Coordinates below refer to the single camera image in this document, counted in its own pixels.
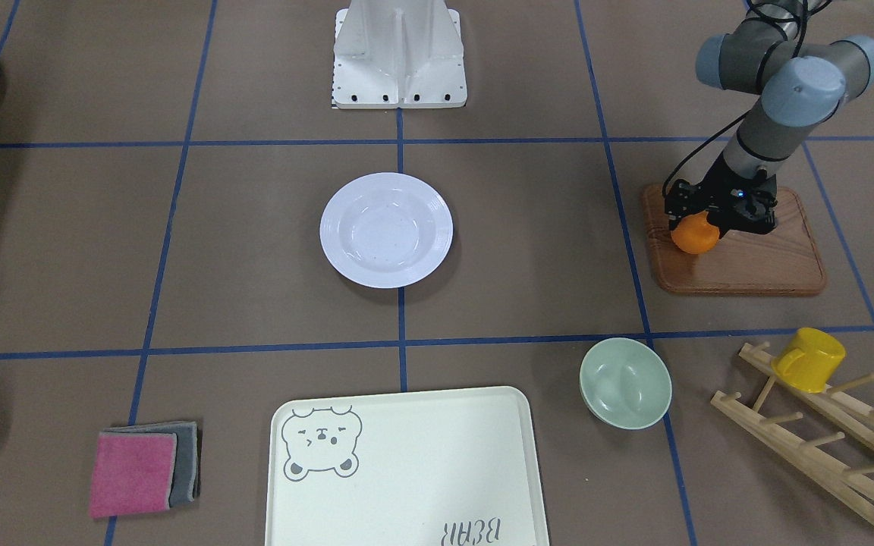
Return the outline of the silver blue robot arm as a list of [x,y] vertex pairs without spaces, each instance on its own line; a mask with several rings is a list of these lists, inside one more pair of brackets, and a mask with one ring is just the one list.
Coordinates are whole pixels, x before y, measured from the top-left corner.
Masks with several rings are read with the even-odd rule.
[[805,139],[874,84],[874,39],[847,36],[808,44],[818,1],[756,1],[735,31],[714,35],[697,52],[695,75],[715,89],[757,97],[731,122],[733,137],[696,184],[662,185],[670,231],[701,217],[721,236],[777,228],[777,173]]

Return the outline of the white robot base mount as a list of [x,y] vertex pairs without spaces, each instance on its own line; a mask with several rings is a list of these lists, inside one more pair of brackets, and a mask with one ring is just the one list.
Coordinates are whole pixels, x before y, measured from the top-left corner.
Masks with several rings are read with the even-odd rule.
[[351,1],[335,14],[336,108],[461,108],[461,15],[444,1]]

